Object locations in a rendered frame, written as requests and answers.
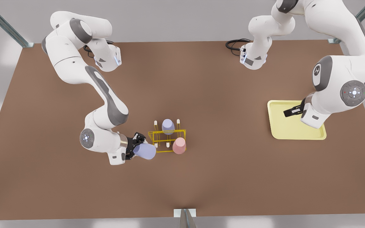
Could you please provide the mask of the lavender cup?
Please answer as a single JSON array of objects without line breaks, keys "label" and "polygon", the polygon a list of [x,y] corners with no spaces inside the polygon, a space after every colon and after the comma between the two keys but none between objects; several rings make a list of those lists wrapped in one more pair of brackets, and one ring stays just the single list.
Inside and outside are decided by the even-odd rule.
[{"label": "lavender cup", "polygon": [[156,155],[156,147],[152,144],[142,143],[137,145],[133,152],[136,156],[139,156],[144,159],[153,159]]},{"label": "lavender cup", "polygon": [[175,126],[174,126],[174,123],[172,120],[170,119],[165,119],[163,122],[162,122],[162,131],[165,135],[171,135],[174,133],[175,131]]}]

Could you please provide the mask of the pale yellow tray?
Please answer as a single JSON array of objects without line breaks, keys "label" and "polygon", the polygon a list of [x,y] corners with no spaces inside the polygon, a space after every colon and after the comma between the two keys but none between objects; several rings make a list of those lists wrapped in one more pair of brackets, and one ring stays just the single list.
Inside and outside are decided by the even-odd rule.
[{"label": "pale yellow tray", "polygon": [[270,100],[267,103],[272,136],[285,140],[324,140],[324,125],[316,129],[301,122],[300,115],[285,117],[284,110],[300,104],[301,100]]}]

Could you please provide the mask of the pink cup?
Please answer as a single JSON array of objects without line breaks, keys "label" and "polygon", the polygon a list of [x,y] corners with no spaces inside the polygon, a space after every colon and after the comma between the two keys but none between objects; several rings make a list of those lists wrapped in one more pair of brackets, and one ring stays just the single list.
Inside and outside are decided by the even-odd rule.
[{"label": "pink cup", "polygon": [[183,154],[186,150],[186,141],[183,137],[178,137],[172,145],[172,150],[175,154]]}]

